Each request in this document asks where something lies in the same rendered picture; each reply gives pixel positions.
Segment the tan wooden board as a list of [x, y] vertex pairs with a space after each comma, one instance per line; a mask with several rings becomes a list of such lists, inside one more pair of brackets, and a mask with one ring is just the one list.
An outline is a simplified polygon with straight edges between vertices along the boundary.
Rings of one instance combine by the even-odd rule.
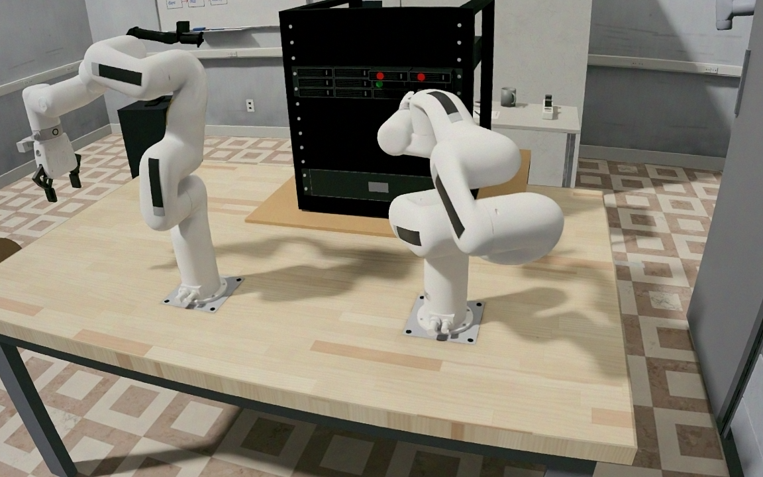
[[[532, 149], [520, 149], [520, 154], [521, 165], [517, 174], [506, 182], [480, 187], [477, 199], [526, 192]], [[326, 211], [301, 211], [299, 202], [297, 202], [295, 174], [252, 211], [244, 221], [245, 223], [293, 227], [294, 229], [397, 238], [391, 228], [389, 217]]]

